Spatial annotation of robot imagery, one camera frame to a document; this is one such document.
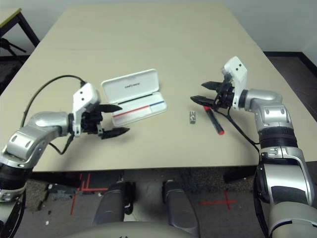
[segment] red tape mark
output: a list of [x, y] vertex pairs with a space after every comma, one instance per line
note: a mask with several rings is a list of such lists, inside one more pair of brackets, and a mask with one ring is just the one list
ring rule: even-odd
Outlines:
[[227, 191], [226, 191], [226, 190], [224, 191], [224, 197], [226, 198], [227, 208], [228, 208], [228, 210], [230, 210], [230, 204], [227, 202], [227, 201], [229, 201], [229, 200], [228, 200], [228, 194], [227, 194]]
[[[79, 179], [81, 180], [83, 177], [83, 174], [80, 174]], [[77, 188], [77, 191], [83, 191], [83, 192], [97, 192], [97, 191], [108, 191], [107, 187], [96, 187], [96, 188], [89, 188], [89, 183], [90, 183], [90, 173], [88, 173], [87, 176], [87, 184], [85, 187], [85, 181], [83, 180], [81, 183], [81, 187]], [[74, 212], [74, 207], [75, 207], [75, 201], [76, 201], [76, 193], [73, 195], [73, 201], [71, 204], [71, 210], [70, 210], [70, 215], [73, 215]]]
[[75, 207], [76, 194], [73, 195], [73, 202], [71, 203], [70, 215], [73, 215], [74, 207]]

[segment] beige table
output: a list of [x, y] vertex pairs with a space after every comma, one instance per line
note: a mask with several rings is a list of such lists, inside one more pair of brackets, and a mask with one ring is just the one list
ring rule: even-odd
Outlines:
[[[72, 6], [59, 18], [0, 97], [0, 144], [19, 127], [33, 93], [49, 79], [75, 74], [101, 92], [106, 79], [150, 68], [158, 70], [168, 110], [131, 123], [117, 138], [76, 138], [65, 155], [48, 147], [35, 171], [255, 165], [255, 149], [222, 117], [219, 136], [193, 95], [214, 97], [201, 83], [222, 81], [222, 66], [238, 56], [249, 70], [248, 88], [283, 95], [306, 161], [316, 159], [317, 124], [230, 11], [218, 3], [136, 3]], [[66, 79], [45, 89], [29, 115], [72, 109], [78, 82]], [[189, 123], [189, 111], [197, 123]], [[232, 112], [258, 141], [254, 116]], [[104, 114], [103, 126], [112, 126]], [[62, 148], [66, 138], [55, 140]]]

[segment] gray floor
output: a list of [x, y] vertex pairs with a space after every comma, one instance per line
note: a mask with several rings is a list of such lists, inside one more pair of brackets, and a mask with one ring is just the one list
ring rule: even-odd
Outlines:
[[[296, 57], [269, 57], [269, 60], [317, 120], [317, 78]], [[309, 162], [308, 167], [313, 180], [317, 181], [317, 164]], [[262, 238], [263, 235], [254, 213], [252, 180], [247, 178], [236, 183], [225, 184], [222, 175], [228, 170], [230, 168], [126, 171], [124, 178], [137, 182], [137, 201], [134, 212], [126, 216], [125, 220], [167, 224], [166, 208], [161, 202], [161, 182], [166, 179], [176, 179], [184, 186], [194, 205], [200, 221], [202, 238]], [[225, 190], [227, 190], [228, 200], [232, 202], [229, 203], [229, 207], [225, 203], [202, 204], [204, 201], [226, 201]], [[43, 195], [41, 191], [39, 194], [41, 195], [28, 190], [31, 201]], [[50, 194], [43, 203], [41, 211], [31, 211], [32, 206], [29, 204], [16, 237], [63, 237], [90, 227], [100, 199], [98, 192], [94, 194], [79, 192], [71, 215], [73, 198], [69, 195]]]

